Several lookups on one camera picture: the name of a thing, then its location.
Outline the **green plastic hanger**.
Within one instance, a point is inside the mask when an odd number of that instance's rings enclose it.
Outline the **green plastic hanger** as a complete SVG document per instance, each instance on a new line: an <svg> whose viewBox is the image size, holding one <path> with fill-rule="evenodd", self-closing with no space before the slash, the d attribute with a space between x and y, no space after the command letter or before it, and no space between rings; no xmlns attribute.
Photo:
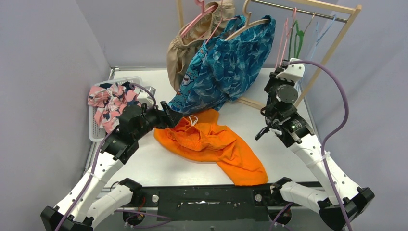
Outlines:
<svg viewBox="0 0 408 231"><path fill-rule="evenodd" d="M307 31L308 27L311 25L315 15L316 13L312 14L311 19L304 30L300 28L299 21L297 19L293 22L293 26L292 26L292 30L291 30L290 38L289 38L289 48L288 48L288 56L287 56L288 60L291 58L299 58L302 47L303 47L305 32Z"/></svg>

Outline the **navy blue shorts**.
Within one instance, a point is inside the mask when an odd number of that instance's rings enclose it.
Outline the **navy blue shorts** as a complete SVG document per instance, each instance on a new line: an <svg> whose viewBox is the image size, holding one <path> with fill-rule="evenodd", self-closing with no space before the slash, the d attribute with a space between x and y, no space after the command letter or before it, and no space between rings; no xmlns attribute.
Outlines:
<svg viewBox="0 0 408 231"><path fill-rule="evenodd" d="M128 91L128 90L132 90L132 88L130 87L130 82L126 81L122 84L119 84L118 82L112 82L112 83L102 83L99 85L99 87L103 88L103 89L112 89L112 90L123 90L123 91Z"/></svg>

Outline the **light blue wire hanger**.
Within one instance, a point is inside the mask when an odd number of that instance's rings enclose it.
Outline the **light blue wire hanger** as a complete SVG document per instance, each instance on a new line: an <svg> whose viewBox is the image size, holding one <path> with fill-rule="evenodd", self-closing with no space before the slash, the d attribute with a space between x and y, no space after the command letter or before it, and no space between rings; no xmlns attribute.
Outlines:
<svg viewBox="0 0 408 231"><path fill-rule="evenodd" d="M333 23L335 22L336 19L337 19L337 15L334 14L333 19L330 21L329 25L326 28L323 28L321 31L319 31L319 22L316 23L315 31L314 31L314 34L316 35L316 40L310 46L310 51L309 51L309 54L306 56L306 60L312 60L313 59L314 54L316 52L316 49L317 49L319 43L321 42L323 37L326 35L326 33L330 30L331 26L333 25Z"/></svg>

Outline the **white perforated plastic basket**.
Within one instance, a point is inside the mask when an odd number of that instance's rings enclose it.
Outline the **white perforated plastic basket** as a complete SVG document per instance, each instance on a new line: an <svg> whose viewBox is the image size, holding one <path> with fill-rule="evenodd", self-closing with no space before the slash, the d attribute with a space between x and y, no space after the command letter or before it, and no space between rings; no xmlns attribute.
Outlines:
<svg viewBox="0 0 408 231"><path fill-rule="evenodd" d="M107 132L118 125L117 117L125 106L138 104L140 89L131 89L130 84L142 84L138 76L111 79L94 84L88 95L89 139L101 141Z"/></svg>

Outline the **orange shorts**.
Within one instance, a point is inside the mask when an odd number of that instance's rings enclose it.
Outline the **orange shorts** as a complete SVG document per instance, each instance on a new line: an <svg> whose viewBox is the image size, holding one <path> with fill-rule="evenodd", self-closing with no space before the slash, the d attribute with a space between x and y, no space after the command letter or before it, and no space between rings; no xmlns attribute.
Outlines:
<svg viewBox="0 0 408 231"><path fill-rule="evenodd" d="M267 172L250 146L208 109L186 116L175 128L155 129L154 138L170 152L199 162L215 162L236 186L268 182Z"/></svg>

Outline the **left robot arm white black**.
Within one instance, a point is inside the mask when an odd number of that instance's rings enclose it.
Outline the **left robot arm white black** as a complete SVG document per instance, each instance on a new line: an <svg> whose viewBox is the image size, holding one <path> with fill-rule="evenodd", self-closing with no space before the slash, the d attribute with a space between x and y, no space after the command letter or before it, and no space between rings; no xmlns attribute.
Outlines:
<svg viewBox="0 0 408 231"><path fill-rule="evenodd" d="M129 178L102 198L96 197L138 150L142 137L155 128L174 128L183 118L167 102L162 101L161 106L161 109L147 108L146 104L124 108L119 125L100 143L92 166L64 199L41 212L45 230L92 231L117 209L141 202L141 185Z"/></svg>

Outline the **pink wire hanger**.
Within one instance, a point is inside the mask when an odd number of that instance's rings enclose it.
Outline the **pink wire hanger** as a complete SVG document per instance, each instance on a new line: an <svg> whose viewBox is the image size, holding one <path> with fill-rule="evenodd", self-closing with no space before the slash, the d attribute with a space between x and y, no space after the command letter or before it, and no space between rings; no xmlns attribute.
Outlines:
<svg viewBox="0 0 408 231"><path fill-rule="evenodd" d="M281 66L282 62L283 62L283 58L285 55L285 51L286 51L286 46L287 46L287 42L289 39L289 35L293 29L293 25L296 21L296 14L297 14L297 8L294 7L294 9L292 10L292 23L289 23L289 18L286 18L284 24L283 24L283 28L282 28L282 35L281 35L281 39L280 39L280 45L279 45L279 51L278 51L278 55L277 55L277 59L276 59L276 64L275 64L275 69L277 69L278 67Z"/></svg>

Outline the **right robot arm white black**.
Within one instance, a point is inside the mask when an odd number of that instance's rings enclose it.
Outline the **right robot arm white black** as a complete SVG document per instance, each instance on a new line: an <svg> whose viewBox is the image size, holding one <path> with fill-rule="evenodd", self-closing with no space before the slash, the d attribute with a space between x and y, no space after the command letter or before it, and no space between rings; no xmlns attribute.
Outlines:
<svg viewBox="0 0 408 231"><path fill-rule="evenodd" d="M294 106L298 92L295 81L271 72L264 90L267 105L260 111L266 126L256 135L259 140L269 131L275 133L284 146L297 155L313 173L324 190L319 191L283 177L270 187L272 202L286 202L306 207L319 214L334 231L343 230L347 222L357 218L374 199L374 192L362 188L350 179L323 149L314 130Z"/></svg>

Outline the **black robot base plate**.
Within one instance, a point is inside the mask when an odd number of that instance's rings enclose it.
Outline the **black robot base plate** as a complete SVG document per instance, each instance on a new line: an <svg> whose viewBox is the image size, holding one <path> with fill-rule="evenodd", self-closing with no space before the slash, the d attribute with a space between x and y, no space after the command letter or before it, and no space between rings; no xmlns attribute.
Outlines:
<svg viewBox="0 0 408 231"><path fill-rule="evenodd" d="M156 208L173 221L268 221L285 205L263 184L142 187L125 206Z"/></svg>

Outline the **pink shark print shorts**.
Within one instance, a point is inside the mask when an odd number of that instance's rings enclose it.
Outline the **pink shark print shorts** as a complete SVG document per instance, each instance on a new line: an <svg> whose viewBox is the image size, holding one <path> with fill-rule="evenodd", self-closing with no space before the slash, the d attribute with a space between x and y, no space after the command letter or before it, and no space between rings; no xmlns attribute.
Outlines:
<svg viewBox="0 0 408 231"><path fill-rule="evenodd" d="M96 108L93 118L97 126L110 133L119 125L118 118L126 106L141 105L136 97L137 93L134 92L134 89L116 91L103 89L98 85L91 87L88 95L88 105Z"/></svg>

